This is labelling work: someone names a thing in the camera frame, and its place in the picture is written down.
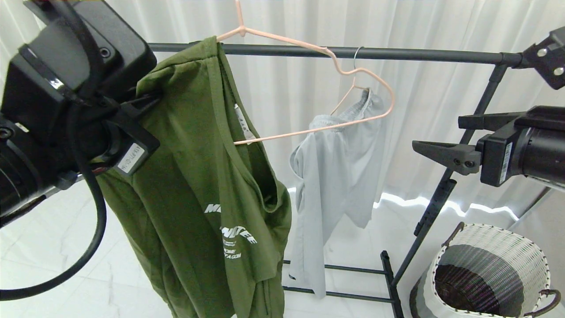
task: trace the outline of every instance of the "marble floor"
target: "marble floor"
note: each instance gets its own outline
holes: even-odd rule
[[[327,264],[381,269],[380,252],[387,250],[397,270],[409,250],[415,225],[424,210],[423,198],[404,201],[385,196],[375,204],[372,221],[358,229],[344,217],[324,249]],[[508,227],[515,221],[509,211],[475,208],[461,212],[457,205],[442,211],[420,251],[398,285],[406,317],[408,294],[440,244],[459,221]],[[0,231],[0,288],[13,289],[44,282],[68,268],[85,251],[94,233],[95,210],[83,183],[61,192],[27,216]],[[290,234],[290,255],[293,232]],[[326,270],[329,291],[388,297],[381,275]],[[292,286],[287,274],[284,284]],[[286,292],[285,317],[369,318],[393,317],[389,304]],[[560,306],[544,318],[564,317]],[[140,268],[113,215],[108,214],[106,235],[91,261],[76,276],[44,294],[0,302],[5,318],[169,318],[171,314]]]

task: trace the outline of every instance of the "brown handle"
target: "brown handle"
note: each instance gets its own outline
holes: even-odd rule
[[[449,247],[449,243],[451,242],[451,240],[453,240],[455,238],[455,236],[457,235],[458,232],[463,231],[463,228],[465,227],[465,223],[464,222],[460,222],[459,224],[457,224],[457,227],[455,228],[455,231],[453,231],[453,233],[447,238],[447,240],[445,241],[444,244],[442,244],[441,246],[447,246]]]
[[[532,312],[528,312],[524,314],[524,317],[527,316],[532,316],[532,318],[534,317],[538,317],[541,316],[545,313],[548,313],[550,310],[552,310],[553,308],[555,308],[559,302],[561,302],[561,293],[559,292],[559,290],[557,289],[544,289],[542,291],[540,291],[540,294],[542,295],[555,295],[555,298],[553,299],[553,301],[547,305],[547,307],[545,307],[544,309],[540,309],[538,311],[532,311]]]

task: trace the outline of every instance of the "green garment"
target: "green garment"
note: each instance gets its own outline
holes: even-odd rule
[[[233,144],[259,135],[216,38],[159,63],[137,93],[157,88],[140,122],[161,146],[131,178],[98,177],[145,273],[175,318],[282,317],[290,198],[261,143]]]

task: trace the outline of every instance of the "silver hanger hook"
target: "silver hanger hook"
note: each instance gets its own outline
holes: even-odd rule
[[[360,47],[357,49],[357,51],[355,51],[355,55],[353,56],[353,69],[356,69],[356,68],[357,68],[357,66],[355,66],[355,59],[357,58],[357,53],[359,53],[359,50],[360,50],[361,48],[364,48],[364,46],[360,46]]]

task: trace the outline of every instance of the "laundry basket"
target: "laundry basket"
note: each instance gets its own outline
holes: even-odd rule
[[[413,318],[537,317],[560,301],[541,249],[484,224],[460,223],[410,293]],[[553,301],[538,310],[543,296]]]

